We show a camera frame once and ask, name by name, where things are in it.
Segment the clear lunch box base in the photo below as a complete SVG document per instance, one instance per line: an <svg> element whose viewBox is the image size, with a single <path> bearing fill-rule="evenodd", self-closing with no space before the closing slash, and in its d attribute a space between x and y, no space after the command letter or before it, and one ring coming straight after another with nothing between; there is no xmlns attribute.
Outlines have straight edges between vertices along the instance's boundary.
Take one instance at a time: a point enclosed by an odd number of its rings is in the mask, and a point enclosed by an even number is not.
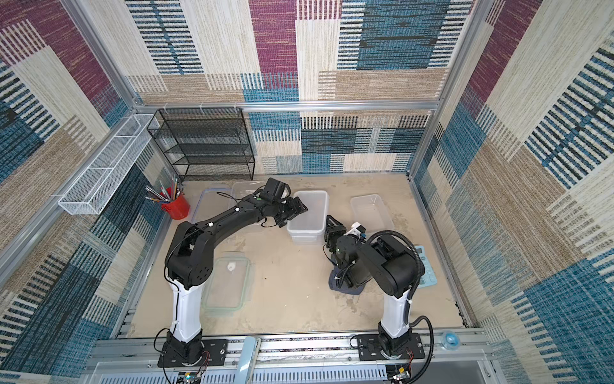
<svg viewBox="0 0 614 384"><path fill-rule="evenodd" d="M350 199L353 221L366 228L366 234L372 235L381 230L394 230L388 209L379 195L364 195Z"/></svg>

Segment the blue-rimmed clear lunch box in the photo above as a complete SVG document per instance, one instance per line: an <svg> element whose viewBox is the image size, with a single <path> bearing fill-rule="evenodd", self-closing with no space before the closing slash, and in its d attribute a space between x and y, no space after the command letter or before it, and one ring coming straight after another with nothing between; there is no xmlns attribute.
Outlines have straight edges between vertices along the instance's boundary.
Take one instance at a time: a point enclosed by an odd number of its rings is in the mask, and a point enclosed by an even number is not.
<svg viewBox="0 0 614 384"><path fill-rule="evenodd" d="M247 195L251 195L258 188L264 187L265 182L263 181L241 181L235 182L231 188L231 195L236 198L236 200L241 200Z"/></svg>

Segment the grey cleaning cloth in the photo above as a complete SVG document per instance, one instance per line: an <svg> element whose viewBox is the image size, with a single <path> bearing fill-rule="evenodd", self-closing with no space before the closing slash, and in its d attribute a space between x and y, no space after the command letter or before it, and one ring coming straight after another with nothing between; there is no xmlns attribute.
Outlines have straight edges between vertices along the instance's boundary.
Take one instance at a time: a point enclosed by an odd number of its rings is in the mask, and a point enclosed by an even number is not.
<svg viewBox="0 0 614 384"><path fill-rule="evenodd" d="M348 295L360 295L364 289L366 288L366 285L362 285L362 286L350 286L349 280L348 278L345 278L343 280L343 283L338 286L337 283L339 282L338 279L336 279L337 275L340 273L341 271L337 268L334 268L329 275L329 289L331 289L331 291L336 291L336 292L340 292L342 294L348 294Z"/></svg>

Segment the blue-rimmed clear lid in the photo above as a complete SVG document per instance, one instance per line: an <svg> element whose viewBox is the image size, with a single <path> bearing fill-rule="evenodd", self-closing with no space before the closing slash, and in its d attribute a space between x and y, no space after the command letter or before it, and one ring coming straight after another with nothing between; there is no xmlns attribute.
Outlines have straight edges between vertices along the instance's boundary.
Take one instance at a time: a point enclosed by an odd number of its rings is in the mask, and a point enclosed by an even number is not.
<svg viewBox="0 0 614 384"><path fill-rule="evenodd" d="M227 198L218 194L221 192L225 195L231 193L229 187L211 187L204 190L198 200L196 207L190 218L190 222L196 223L227 211L233 204L232 198Z"/></svg>

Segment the green-rimmed lunch box lid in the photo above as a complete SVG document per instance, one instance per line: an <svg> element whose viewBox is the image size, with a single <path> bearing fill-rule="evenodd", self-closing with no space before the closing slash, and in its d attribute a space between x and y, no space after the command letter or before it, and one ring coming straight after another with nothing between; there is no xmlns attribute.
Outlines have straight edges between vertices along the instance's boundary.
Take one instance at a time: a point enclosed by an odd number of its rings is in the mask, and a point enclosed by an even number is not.
<svg viewBox="0 0 614 384"><path fill-rule="evenodd" d="M208 316L231 315L250 299L253 266L241 252L225 252L214 261L214 270L207 280L201 312Z"/></svg>

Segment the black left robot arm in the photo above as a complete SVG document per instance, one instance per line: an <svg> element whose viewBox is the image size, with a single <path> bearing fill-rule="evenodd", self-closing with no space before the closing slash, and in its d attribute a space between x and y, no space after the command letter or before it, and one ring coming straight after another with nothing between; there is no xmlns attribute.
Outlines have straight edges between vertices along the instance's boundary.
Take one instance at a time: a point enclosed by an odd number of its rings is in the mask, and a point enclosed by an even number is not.
<svg viewBox="0 0 614 384"><path fill-rule="evenodd" d="M179 224L165 259L165 280L174 295L173 321L158 367L201 366L205 361L200 305L205 283L214 272L215 248L245 227L273 219L282 228L308 210L299 197L292 196L288 184L270 178L227 211L201 222Z"/></svg>

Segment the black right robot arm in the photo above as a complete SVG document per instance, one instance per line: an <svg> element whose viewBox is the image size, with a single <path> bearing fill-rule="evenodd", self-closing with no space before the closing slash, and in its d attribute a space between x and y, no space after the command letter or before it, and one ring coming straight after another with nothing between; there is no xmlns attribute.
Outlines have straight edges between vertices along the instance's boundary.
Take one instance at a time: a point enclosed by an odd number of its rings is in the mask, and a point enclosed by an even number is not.
<svg viewBox="0 0 614 384"><path fill-rule="evenodd" d="M356 222L347 229L333 216L326 217L323 250L333 264L329 288L359 295L374 281L384 293L384 311L377 334L357 338L362 360L425 358L420 336L409 319L413 296L425 274L417 248L395 230L371 236Z"/></svg>

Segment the light blue calculator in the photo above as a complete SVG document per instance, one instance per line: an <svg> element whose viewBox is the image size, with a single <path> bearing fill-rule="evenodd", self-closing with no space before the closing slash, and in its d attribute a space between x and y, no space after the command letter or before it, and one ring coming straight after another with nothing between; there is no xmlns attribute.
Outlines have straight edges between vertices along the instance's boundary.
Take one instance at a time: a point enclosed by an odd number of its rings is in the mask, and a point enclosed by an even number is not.
<svg viewBox="0 0 614 384"><path fill-rule="evenodd" d="M435 286L437 284L437 277L433 271L433 267L431 266L429 259L427 258L425 248L423 248L423 246L416 246L416 249L419 258L425 267L425 273L421 277L421 281L418 288L421 289Z"/></svg>

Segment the black mesh shelf rack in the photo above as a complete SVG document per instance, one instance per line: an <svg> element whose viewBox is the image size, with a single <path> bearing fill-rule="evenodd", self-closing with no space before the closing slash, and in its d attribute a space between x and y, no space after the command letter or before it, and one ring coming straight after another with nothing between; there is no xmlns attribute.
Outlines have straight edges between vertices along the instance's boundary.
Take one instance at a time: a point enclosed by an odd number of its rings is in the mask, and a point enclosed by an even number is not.
<svg viewBox="0 0 614 384"><path fill-rule="evenodd" d="M183 182L254 178L254 149L240 108L161 108L147 131Z"/></svg>

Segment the red pencil cup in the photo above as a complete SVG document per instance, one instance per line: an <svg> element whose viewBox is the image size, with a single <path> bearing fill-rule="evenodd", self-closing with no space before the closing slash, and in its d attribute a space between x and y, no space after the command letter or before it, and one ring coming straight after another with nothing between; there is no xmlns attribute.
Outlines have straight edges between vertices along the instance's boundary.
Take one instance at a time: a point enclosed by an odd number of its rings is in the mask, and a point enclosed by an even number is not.
<svg viewBox="0 0 614 384"><path fill-rule="evenodd" d="M190 213L190 204L185 199L182 191L177 193L177 198L170 203L162 203L161 209L169 214L173 220L186 219Z"/></svg>

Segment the pens in red cup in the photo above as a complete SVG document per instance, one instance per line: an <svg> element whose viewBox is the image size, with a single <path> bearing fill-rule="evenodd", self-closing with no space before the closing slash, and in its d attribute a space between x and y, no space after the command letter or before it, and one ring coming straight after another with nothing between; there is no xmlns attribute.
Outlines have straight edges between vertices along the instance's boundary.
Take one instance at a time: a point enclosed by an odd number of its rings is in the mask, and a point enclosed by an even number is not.
<svg viewBox="0 0 614 384"><path fill-rule="evenodd" d="M177 201L182 197L184 192L184 186L178 179L172 179L170 187L166 188L161 183L157 188L152 186L145 186L146 196L145 199L154 203L168 204Z"/></svg>

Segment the blue tape roll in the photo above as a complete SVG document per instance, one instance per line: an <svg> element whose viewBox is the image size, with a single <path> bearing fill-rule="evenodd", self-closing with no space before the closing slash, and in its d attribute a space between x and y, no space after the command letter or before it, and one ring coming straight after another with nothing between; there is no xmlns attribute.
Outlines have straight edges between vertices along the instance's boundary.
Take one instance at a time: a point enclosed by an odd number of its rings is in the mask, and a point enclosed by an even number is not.
<svg viewBox="0 0 614 384"><path fill-rule="evenodd" d="M457 350L461 346L460 337L451 330L444 331L441 335L441 344L446 350Z"/></svg>

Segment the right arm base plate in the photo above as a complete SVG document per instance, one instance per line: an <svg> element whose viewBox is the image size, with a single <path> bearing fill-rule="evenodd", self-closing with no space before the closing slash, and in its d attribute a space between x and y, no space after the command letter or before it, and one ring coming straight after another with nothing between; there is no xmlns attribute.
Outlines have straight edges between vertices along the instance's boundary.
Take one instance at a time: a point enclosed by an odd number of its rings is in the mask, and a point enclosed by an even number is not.
<svg viewBox="0 0 614 384"><path fill-rule="evenodd" d="M426 353L420 334L401 338L401 344L385 348L379 334L358 334L350 338L350 346L358 351L360 361L424 359Z"/></svg>

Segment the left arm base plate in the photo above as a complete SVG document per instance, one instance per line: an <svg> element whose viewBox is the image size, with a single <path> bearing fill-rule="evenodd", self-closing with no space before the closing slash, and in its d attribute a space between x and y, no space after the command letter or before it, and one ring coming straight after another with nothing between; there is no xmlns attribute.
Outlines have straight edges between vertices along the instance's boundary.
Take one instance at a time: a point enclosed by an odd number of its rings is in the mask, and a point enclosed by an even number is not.
<svg viewBox="0 0 614 384"><path fill-rule="evenodd" d="M158 359L158 368L223 366L225 364L227 339L166 341Z"/></svg>

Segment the aluminium front rail frame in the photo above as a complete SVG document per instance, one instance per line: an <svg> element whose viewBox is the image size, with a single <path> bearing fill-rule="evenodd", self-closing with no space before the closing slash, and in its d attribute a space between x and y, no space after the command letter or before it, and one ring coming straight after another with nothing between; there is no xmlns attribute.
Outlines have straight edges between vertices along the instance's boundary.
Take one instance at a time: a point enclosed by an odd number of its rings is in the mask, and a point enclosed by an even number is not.
<svg viewBox="0 0 614 384"><path fill-rule="evenodd" d="M439 329L420 329L426 358L360 361L350 338L366 332L226 335L223 366L158 368L161 339L98 342L82 383L504 383L503 368L481 329L452 330L457 350L446 350Z"/></svg>

